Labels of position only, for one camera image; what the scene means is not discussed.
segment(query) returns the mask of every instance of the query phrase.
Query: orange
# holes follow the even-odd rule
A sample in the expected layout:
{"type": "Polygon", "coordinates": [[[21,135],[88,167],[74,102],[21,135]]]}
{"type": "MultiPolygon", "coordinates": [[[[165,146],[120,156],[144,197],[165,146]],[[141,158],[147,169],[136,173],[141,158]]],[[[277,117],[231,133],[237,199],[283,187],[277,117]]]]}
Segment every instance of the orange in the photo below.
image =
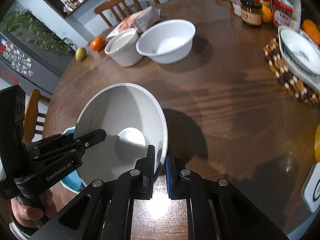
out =
{"type": "Polygon", "coordinates": [[[304,20],[301,29],[313,40],[316,45],[320,45],[320,32],[316,24],[311,20],[304,20]]]}
{"type": "Polygon", "coordinates": [[[90,47],[94,51],[102,50],[104,45],[106,44],[104,38],[97,37],[93,41],[91,41],[90,47]]]}
{"type": "Polygon", "coordinates": [[[262,4],[262,21],[264,23],[269,23],[272,20],[272,11],[270,8],[264,4],[262,4]]]}

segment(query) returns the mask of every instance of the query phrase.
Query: white ceramic bowl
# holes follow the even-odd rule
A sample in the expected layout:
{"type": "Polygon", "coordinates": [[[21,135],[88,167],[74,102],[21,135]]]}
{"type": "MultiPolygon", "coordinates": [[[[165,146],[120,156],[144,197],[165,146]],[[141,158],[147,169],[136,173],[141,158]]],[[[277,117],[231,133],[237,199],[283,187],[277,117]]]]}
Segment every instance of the white ceramic bowl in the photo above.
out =
{"type": "Polygon", "coordinates": [[[137,51],[157,63],[175,63],[189,54],[195,34],[196,28],[191,22],[164,21],[141,35],[137,42],[137,51]]]}
{"type": "Polygon", "coordinates": [[[293,59],[308,68],[314,74],[320,75],[320,51],[310,42],[290,28],[280,30],[280,38],[293,59]]]}
{"type": "Polygon", "coordinates": [[[94,179],[117,179],[133,169],[146,156],[149,144],[156,148],[156,179],[167,154],[168,128],[158,101],[148,90],[120,83],[96,94],[83,109],[74,138],[99,128],[106,131],[106,140],[88,148],[78,168],[85,186],[94,179]]]}
{"type": "Polygon", "coordinates": [[[119,65],[123,67],[132,66],[143,57],[137,52],[137,40],[137,31],[133,28],[126,29],[108,42],[104,52],[112,57],[119,65]]]}

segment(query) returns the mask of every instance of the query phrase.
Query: plastic bag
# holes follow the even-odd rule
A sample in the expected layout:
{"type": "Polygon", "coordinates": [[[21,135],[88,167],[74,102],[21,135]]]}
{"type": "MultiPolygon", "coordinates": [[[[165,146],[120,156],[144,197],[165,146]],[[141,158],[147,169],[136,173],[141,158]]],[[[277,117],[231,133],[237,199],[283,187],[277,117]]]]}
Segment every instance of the plastic bag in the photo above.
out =
{"type": "Polygon", "coordinates": [[[138,33],[143,33],[158,21],[160,21],[160,10],[153,6],[149,6],[124,19],[111,33],[109,33],[107,39],[114,37],[129,28],[135,28],[138,33]]]}

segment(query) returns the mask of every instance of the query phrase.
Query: metal screw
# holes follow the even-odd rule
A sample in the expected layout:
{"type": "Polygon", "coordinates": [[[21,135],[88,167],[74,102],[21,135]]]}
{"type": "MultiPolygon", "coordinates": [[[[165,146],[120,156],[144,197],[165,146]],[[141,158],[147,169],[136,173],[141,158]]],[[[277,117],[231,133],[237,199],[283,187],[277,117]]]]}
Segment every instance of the metal screw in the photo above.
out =
{"type": "Polygon", "coordinates": [[[102,181],[99,180],[99,179],[97,179],[97,180],[95,180],[94,182],[92,182],[92,185],[93,185],[94,187],[100,187],[100,186],[102,185],[102,181]]]}
{"type": "Polygon", "coordinates": [[[229,182],[226,179],[219,179],[219,185],[222,187],[228,186],[229,182]]]}
{"type": "Polygon", "coordinates": [[[139,170],[131,170],[130,171],[130,175],[131,176],[138,176],[140,174],[140,171],[139,170]]]}
{"type": "Polygon", "coordinates": [[[183,176],[188,176],[188,175],[190,175],[190,173],[191,173],[191,171],[189,171],[189,170],[187,170],[187,169],[184,169],[184,170],[181,171],[181,174],[182,174],[183,176]]]}

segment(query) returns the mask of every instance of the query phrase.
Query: wooden trivet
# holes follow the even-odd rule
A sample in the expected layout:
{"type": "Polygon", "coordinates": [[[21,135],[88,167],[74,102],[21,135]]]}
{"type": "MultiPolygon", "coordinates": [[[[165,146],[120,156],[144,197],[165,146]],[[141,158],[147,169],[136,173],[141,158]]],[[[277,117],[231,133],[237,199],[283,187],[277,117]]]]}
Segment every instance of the wooden trivet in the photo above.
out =
{"type": "Polygon", "coordinates": [[[269,70],[278,82],[287,89],[288,94],[308,105],[317,104],[320,96],[308,87],[301,79],[293,75],[284,64],[279,50],[279,36],[275,35],[268,44],[263,47],[265,60],[269,64],[269,70]]]}

